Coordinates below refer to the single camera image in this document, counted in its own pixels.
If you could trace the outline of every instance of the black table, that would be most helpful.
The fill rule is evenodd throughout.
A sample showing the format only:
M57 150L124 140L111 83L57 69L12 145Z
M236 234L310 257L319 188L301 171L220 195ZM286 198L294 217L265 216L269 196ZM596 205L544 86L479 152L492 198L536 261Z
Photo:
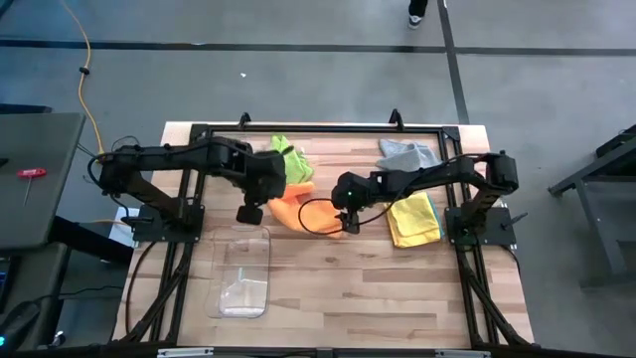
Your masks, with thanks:
M130 261L129 247L56 216L83 123L78 113L0 115L0 158L9 159L0 167L0 213L7 213L0 216L3 254L60 242L110 262ZM28 180L17 172L31 168L47 175L33 179L25 203Z
M636 283L626 249L636 247L636 126L596 149L596 159L548 188L575 189L592 234L602 243L611 274L582 280L581 288Z
M0 158L9 159L0 167L0 256L19 258L0 320L22 301L52 296L42 300L21 350L51 343L71 249L125 264L132 256L131 248L56 216L83 124L78 113L0 115ZM28 180L17 172L31 168L47 175L33 179L25 203Z
M66 245L52 243L29 250L20 256L5 309L0 313L0 321L4 320L5 315L20 302L49 294L58 295L70 254L71 250ZM60 307L56 298L45 298L41 301L40 315L29 330L20 350L32 350L41 344L51 343Z

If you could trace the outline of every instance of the wooden tabletop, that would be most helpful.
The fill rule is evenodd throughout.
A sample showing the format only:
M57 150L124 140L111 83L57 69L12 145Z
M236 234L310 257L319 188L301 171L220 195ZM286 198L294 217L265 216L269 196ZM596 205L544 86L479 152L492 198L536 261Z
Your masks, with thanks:
M190 122L168 122L162 143L187 144ZM459 126L463 151L489 151L486 129ZM215 133L269 148L269 133ZM439 153L437 138L427 134L286 133L315 169L313 197L329 197L338 176L348 170L368 176L378 170L380 138L417 141ZM152 183L176 196L181 172L156 172ZM194 190L194 180L190 191ZM444 188L427 190L438 212L447 207ZM271 237L269 300L260 318L211 318L207 302L213 267L215 228L236 225L242 194L221 178L206 180L205 228L196 245L181 320L179 345L286 346L360 348L468 347L466 318L457 259L445 241L396 249L387 219L340 240L296 233L279 224L263 206L262 225ZM365 210L361 220L380 212ZM135 251L130 273L145 246ZM157 244L142 263L130 301L131 324L156 296L167 245ZM510 254L483 248L491 295L518 332L533 340L521 281ZM483 311L475 299L480 332L486 337ZM114 338L123 335L122 301ZM162 336L172 309L166 310Z

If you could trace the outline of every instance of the shoe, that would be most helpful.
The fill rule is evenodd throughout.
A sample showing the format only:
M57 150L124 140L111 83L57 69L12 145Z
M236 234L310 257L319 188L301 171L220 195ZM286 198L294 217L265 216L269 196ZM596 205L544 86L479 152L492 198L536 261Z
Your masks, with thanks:
M412 30L415 30L419 27L421 23L421 19L419 16L409 15L408 16L408 27Z

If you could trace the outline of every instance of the concrete floor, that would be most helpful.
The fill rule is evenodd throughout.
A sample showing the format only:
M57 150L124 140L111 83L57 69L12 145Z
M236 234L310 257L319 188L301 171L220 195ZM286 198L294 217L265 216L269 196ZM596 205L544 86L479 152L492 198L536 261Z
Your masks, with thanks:
M406 0L84 0L69 1L94 40L218 44L443 46L437 4L406 28ZM456 46L636 48L630 0L447 0ZM79 40L55 1L16 1L0 37ZM76 98L82 50L0 48L0 102L81 111ZM491 147L517 159L514 213L522 279L538 343L551 348L633 355L636 293L584 293L578 282L604 273L573 193L546 188L591 160L593 149L634 124L633 57L458 56L470 123L485 124ZM353 52L93 51L85 99L111 143L126 134L158 143L167 120L458 123L445 54ZM95 148L87 125L81 142ZM112 217L115 206L86 183L78 154L60 204L76 221ZM85 201L77 211L72 201ZM67 317L80 332L82 309ZM109 334L111 321L103 319ZM93 343L90 337L77 342Z

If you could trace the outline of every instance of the clear plastic container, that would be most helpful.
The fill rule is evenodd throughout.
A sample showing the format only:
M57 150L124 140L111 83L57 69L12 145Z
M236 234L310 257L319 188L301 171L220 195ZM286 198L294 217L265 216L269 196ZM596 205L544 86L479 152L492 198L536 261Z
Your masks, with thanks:
M256 318L269 294L269 231L263 227L218 228L206 312L212 318Z

